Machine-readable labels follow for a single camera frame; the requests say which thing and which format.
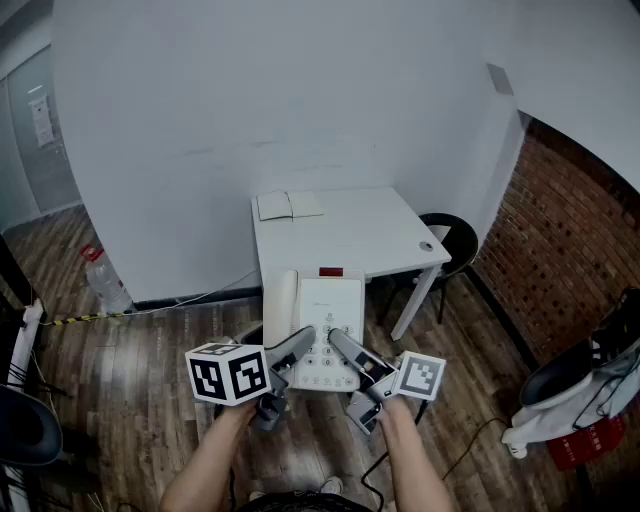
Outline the open white notebook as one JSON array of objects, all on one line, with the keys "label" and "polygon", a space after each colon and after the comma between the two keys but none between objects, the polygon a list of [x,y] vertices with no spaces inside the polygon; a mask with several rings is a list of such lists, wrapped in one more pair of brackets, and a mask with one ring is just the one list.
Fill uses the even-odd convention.
[{"label": "open white notebook", "polygon": [[261,221],[322,216],[320,203],[310,191],[274,191],[257,197]]}]

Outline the clear plastic water bottle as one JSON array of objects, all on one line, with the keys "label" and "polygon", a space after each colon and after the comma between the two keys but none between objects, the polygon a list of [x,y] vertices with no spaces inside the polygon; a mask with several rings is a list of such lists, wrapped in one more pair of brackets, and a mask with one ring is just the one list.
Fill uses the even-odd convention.
[{"label": "clear plastic water bottle", "polygon": [[134,309],[133,301],[106,252],[87,244],[81,249],[85,273],[91,290],[100,303],[100,312],[116,314]]}]

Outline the black chair with backrest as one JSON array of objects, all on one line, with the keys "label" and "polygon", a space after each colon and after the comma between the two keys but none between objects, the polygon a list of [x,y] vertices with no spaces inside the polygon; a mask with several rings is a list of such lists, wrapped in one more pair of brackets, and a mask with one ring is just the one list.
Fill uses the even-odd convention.
[{"label": "black chair with backrest", "polygon": [[537,369],[520,392],[525,408],[547,409],[568,400],[592,380],[592,348],[582,340]]}]

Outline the person's left forearm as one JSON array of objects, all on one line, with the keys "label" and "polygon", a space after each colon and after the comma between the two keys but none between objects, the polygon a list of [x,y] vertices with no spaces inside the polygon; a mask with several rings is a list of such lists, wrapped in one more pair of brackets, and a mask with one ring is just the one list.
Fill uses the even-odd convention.
[{"label": "person's left forearm", "polygon": [[227,407],[213,421],[188,463],[165,489],[161,512],[220,512],[227,507],[232,463],[255,415],[255,403]]}]

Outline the black bag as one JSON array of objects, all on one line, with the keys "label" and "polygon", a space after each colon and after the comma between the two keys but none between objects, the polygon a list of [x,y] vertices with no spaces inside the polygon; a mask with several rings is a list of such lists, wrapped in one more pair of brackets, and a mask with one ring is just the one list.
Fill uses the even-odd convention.
[{"label": "black bag", "polygon": [[613,359],[640,338],[640,288],[626,288],[591,334],[597,358]]}]

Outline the white desk telephone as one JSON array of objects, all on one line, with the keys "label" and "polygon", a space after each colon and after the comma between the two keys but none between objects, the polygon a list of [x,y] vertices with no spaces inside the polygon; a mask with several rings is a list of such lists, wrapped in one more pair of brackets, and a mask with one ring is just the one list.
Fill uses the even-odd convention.
[{"label": "white desk telephone", "polygon": [[292,389],[353,392],[357,371],[329,342],[339,329],[363,341],[364,274],[342,268],[277,270],[265,280],[263,344],[272,349],[302,328],[315,329],[315,341],[284,374]]}]

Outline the person's dark clothing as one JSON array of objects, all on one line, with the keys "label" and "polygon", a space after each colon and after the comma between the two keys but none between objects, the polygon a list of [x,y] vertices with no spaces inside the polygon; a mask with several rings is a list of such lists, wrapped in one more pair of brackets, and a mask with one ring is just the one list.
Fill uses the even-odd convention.
[{"label": "person's dark clothing", "polygon": [[265,494],[236,512],[373,512],[341,495],[319,492]]}]

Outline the white paper notice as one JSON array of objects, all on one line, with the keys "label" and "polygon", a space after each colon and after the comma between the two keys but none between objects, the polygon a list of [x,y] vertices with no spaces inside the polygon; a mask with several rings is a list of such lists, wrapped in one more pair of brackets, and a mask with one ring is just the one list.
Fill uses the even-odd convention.
[{"label": "white paper notice", "polygon": [[39,147],[46,146],[55,140],[50,118],[48,96],[43,95],[29,103],[34,132]]}]

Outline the white square table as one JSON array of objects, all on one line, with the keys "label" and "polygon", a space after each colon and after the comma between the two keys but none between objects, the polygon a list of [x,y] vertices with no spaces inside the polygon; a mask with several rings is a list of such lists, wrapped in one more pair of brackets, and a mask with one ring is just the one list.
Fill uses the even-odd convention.
[{"label": "white square table", "polygon": [[[402,338],[442,265],[451,256],[431,230],[392,188],[316,191],[322,216],[261,221],[252,215],[261,279],[277,270],[341,267],[369,279],[421,270],[418,284],[393,327]],[[425,241],[430,252],[419,247]]]}]

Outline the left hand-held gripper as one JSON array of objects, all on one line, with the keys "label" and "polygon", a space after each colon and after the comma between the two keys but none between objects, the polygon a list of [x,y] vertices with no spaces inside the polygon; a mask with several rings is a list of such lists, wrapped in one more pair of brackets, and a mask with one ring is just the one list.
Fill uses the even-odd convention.
[{"label": "left hand-held gripper", "polygon": [[306,326],[274,347],[208,343],[185,353],[194,397],[225,407],[252,402],[252,424],[273,430],[286,408],[284,374],[316,341],[316,329]]}]

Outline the black round stool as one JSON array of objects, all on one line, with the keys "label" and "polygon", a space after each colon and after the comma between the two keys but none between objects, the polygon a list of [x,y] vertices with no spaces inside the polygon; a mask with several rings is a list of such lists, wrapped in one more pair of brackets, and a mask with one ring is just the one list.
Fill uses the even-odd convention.
[{"label": "black round stool", "polygon": [[[445,298],[448,281],[456,274],[462,272],[475,258],[479,242],[473,227],[462,218],[448,213],[426,213],[419,216],[420,220],[429,228],[441,227],[446,233],[443,237],[436,238],[451,256],[451,260],[444,263],[435,278],[431,289],[441,291],[440,307],[437,321],[442,323]],[[382,312],[378,315],[378,324],[382,325],[398,292],[402,289],[414,287],[421,272],[413,270],[398,274],[392,274],[393,287],[385,303]]]}]

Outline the black metal rack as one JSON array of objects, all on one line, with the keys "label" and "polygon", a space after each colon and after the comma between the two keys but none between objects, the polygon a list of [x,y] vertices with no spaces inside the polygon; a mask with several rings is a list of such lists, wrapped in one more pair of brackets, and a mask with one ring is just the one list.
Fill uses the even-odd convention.
[{"label": "black metal rack", "polygon": [[0,384],[35,393],[35,369],[46,313],[37,292],[0,235]]}]

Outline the yellow black striped tape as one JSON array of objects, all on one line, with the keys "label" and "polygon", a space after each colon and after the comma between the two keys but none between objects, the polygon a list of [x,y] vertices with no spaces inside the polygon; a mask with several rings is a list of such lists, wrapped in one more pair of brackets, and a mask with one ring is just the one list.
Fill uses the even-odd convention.
[{"label": "yellow black striped tape", "polygon": [[96,314],[83,315],[78,317],[69,317],[65,319],[54,319],[47,322],[39,322],[39,325],[43,327],[64,326],[64,325],[77,324],[77,323],[90,323],[90,322],[101,320],[101,319],[124,318],[126,316],[127,316],[126,313],[96,313]]}]

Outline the white garment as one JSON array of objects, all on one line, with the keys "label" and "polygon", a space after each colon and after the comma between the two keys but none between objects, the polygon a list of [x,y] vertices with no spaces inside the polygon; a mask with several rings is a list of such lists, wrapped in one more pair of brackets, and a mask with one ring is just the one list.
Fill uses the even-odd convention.
[{"label": "white garment", "polygon": [[580,392],[547,409],[521,409],[511,418],[501,442],[523,459],[530,444],[548,441],[612,418],[640,393],[640,339],[600,367],[592,361],[592,380]]}]

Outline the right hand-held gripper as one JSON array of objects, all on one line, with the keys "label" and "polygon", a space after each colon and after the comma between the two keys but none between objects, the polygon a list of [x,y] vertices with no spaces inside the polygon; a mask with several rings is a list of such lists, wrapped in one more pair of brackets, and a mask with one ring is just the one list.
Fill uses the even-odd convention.
[{"label": "right hand-held gripper", "polygon": [[360,375],[361,386],[353,392],[346,412],[364,434],[373,432],[383,402],[393,396],[435,400],[446,367],[444,359],[405,351],[400,366],[395,367],[367,352],[339,328],[329,332],[328,340]]}]

